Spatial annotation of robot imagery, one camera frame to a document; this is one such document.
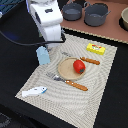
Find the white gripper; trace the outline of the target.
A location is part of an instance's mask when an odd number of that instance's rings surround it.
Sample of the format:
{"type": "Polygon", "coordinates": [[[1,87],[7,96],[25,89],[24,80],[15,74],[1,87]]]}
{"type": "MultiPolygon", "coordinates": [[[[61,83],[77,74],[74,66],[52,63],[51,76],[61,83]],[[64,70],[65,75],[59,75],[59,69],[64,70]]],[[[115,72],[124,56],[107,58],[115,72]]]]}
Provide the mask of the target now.
{"type": "Polygon", "coordinates": [[[36,23],[47,47],[59,45],[63,16],[57,2],[33,2],[29,4],[29,12],[36,23]]]}

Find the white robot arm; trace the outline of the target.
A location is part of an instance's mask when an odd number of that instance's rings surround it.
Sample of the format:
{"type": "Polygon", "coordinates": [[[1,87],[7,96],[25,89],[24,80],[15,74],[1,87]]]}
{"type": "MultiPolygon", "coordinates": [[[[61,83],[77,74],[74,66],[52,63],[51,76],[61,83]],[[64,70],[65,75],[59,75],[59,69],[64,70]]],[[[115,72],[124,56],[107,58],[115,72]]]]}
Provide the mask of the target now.
{"type": "Polygon", "coordinates": [[[63,16],[57,0],[28,0],[28,7],[48,48],[65,42],[60,25],[63,16]]]}

